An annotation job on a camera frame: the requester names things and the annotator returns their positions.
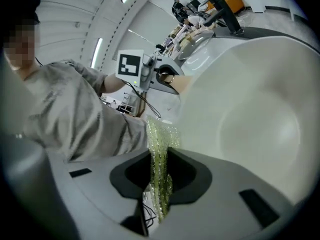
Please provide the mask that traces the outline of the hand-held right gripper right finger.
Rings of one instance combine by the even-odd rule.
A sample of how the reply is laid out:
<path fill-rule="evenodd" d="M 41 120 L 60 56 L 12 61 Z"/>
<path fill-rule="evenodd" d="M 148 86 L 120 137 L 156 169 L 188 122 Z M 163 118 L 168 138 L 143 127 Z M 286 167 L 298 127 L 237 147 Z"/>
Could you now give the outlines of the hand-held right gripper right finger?
<path fill-rule="evenodd" d="M 170 148 L 167 168 L 173 180 L 168 240 L 270 240 L 296 211 L 277 189 L 233 162 Z"/>

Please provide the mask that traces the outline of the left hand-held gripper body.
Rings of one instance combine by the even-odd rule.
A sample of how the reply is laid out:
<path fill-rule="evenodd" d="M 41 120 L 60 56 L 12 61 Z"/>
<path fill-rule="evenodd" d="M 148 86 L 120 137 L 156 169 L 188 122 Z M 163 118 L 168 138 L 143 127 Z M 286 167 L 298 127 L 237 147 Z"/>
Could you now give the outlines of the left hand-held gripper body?
<path fill-rule="evenodd" d="M 116 77 L 133 87 L 147 91 L 151 84 L 156 55 L 147 55 L 142 49 L 119 50 Z"/>

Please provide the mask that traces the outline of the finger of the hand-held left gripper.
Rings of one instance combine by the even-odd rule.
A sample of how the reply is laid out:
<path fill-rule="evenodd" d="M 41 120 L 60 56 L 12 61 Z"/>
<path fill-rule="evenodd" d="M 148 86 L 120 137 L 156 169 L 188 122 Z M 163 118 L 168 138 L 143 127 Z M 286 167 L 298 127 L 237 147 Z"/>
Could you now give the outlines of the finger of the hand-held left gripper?
<path fill-rule="evenodd" d="M 162 81 L 158 81 L 157 79 L 153 79 L 150 81 L 149 88 L 157 91 L 173 94 L 173 95 L 179 94 L 172 86 Z"/>
<path fill-rule="evenodd" d="M 167 73 L 168 75 L 185 75 L 181 67 L 170 57 L 157 58 L 154 70 L 159 74 Z"/>

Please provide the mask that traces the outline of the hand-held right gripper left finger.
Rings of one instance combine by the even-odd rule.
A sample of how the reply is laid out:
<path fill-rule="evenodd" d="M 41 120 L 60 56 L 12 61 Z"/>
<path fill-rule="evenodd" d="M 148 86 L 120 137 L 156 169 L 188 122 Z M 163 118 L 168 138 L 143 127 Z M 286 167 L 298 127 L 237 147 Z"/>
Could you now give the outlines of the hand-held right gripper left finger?
<path fill-rule="evenodd" d="M 79 236 L 148 236 L 141 200 L 121 196 L 110 181 L 114 167 L 147 151 L 143 148 L 123 155 L 70 163 L 57 153 L 48 153 L 59 195 Z"/>

